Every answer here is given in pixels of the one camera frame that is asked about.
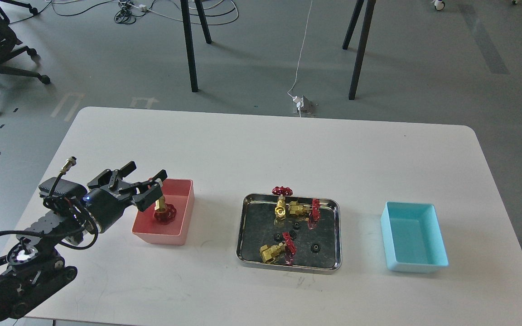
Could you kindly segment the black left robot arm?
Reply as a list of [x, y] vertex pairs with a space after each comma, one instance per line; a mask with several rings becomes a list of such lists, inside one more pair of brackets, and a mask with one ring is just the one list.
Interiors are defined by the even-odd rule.
[[65, 180], [75, 166], [69, 157], [56, 177], [39, 185], [42, 204], [48, 212], [25, 230], [0, 231], [0, 237], [15, 235], [17, 243], [0, 257], [0, 321], [20, 319], [74, 281], [78, 270], [66, 264], [57, 245], [75, 250], [84, 236], [99, 234], [114, 225], [129, 206], [141, 212], [162, 197], [165, 170], [148, 180], [128, 183], [125, 177], [136, 169], [134, 161], [120, 169], [106, 169], [86, 186]]

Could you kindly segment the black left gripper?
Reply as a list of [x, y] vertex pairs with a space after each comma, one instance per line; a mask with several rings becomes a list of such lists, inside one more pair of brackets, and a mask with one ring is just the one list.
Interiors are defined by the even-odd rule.
[[90, 191], [83, 198], [84, 206], [100, 233], [114, 225], [127, 207], [136, 206], [144, 212], [162, 197], [162, 183], [168, 177], [167, 171], [162, 169], [149, 180], [134, 183], [132, 187], [124, 178], [135, 169], [136, 163], [130, 161], [120, 169], [104, 170], [87, 184]]

